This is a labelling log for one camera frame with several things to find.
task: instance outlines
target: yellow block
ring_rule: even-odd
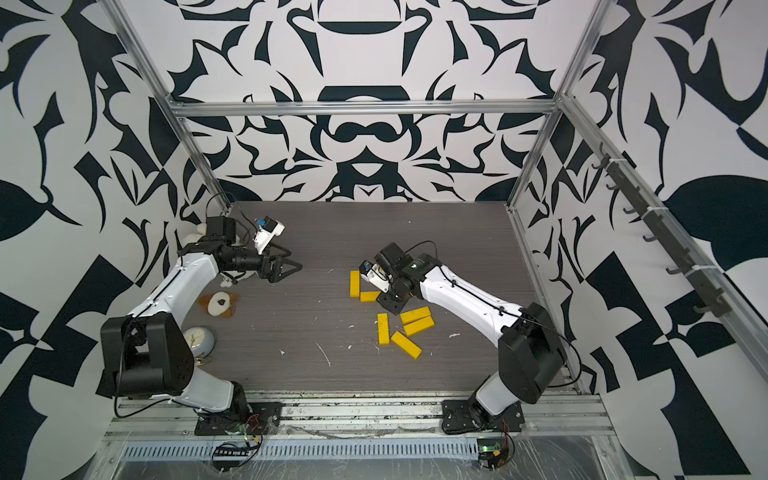
[[[349,296],[357,298],[360,296],[360,272],[349,272]]]
[[[427,316],[421,320],[416,320],[413,323],[409,323],[402,329],[406,331],[407,336],[414,336],[416,333],[423,332],[426,329],[431,329],[433,326],[435,326],[435,320],[433,320],[432,317]]]
[[[400,313],[400,319],[402,320],[402,324],[406,325],[430,315],[432,314],[429,312],[429,307],[423,306],[422,308],[417,308],[416,310],[411,310],[410,312]]]
[[[361,302],[375,302],[381,292],[360,292]]]
[[[379,345],[389,345],[389,320],[386,313],[379,314]]]
[[[392,335],[392,341],[401,349],[405,350],[414,360],[418,359],[422,354],[422,350],[412,341],[408,340],[405,335],[400,332],[395,332]]]

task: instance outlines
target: wooden table surface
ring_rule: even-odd
[[[379,346],[378,303],[349,297],[349,272],[389,242],[407,249],[434,240],[457,275],[507,301],[535,301],[520,246],[501,203],[242,202],[251,219],[284,223],[276,242],[303,270],[279,283],[251,277],[227,291],[240,294],[230,318],[193,306],[182,330],[205,326],[216,338],[203,368],[246,390],[473,390],[498,369],[496,348],[477,330],[430,305],[435,326],[412,337],[413,360],[397,345]],[[233,216],[240,217],[235,207]],[[426,244],[412,253],[434,254]],[[224,289],[221,277],[204,293]],[[364,291],[373,291],[362,282]],[[414,298],[406,310],[426,305]],[[390,335],[402,329],[389,314]]]

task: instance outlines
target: patterned backdrop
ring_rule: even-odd
[[[551,98],[594,0],[132,0],[185,101]]]
[[[575,95],[763,316],[760,0],[619,0]],[[563,120],[521,199],[547,294],[639,478],[768,478],[768,385]]]
[[[0,477],[59,479],[112,417],[101,324],[209,195],[94,0],[0,1],[0,116]]]
[[[507,200],[542,114],[193,118],[241,200]]]
[[[594,0],[136,0],[180,101],[552,98]],[[253,200],[507,200],[539,114],[197,118]]]

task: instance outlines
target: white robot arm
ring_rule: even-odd
[[[523,308],[466,282],[438,259],[421,254],[413,259],[395,243],[384,247],[376,262],[360,265],[364,280],[378,287],[377,301],[400,313],[416,296],[440,305],[475,327],[498,348],[499,370],[488,377],[468,401],[472,421],[488,428],[518,400],[536,403],[563,366],[565,353],[545,309]],[[446,433],[463,433],[468,430]]]
[[[176,265],[152,294],[127,316],[104,323],[104,374],[115,404],[118,396],[150,396],[190,406],[203,417],[217,415],[234,422],[247,419],[242,386],[195,367],[180,327],[200,292],[220,270],[255,270],[271,283],[301,270],[300,263],[287,258],[288,249],[272,243],[282,253],[270,254],[269,243],[282,233],[283,225],[269,217],[258,225],[256,248],[235,247],[235,220],[208,218],[206,236],[179,252]],[[283,270],[284,265],[293,268]],[[137,350],[145,344],[145,351]],[[116,407],[115,415],[124,416]]]

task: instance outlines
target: white debris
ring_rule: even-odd
[[[326,357],[326,362],[328,362],[328,367],[330,367],[331,366],[331,361],[328,360],[328,356],[326,355],[326,351],[323,350],[322,346],[320,346],[319,343],[315,343],[315,345],[317,345],[317,348],[320,349],[320,352],[323,352],[323,356]]]

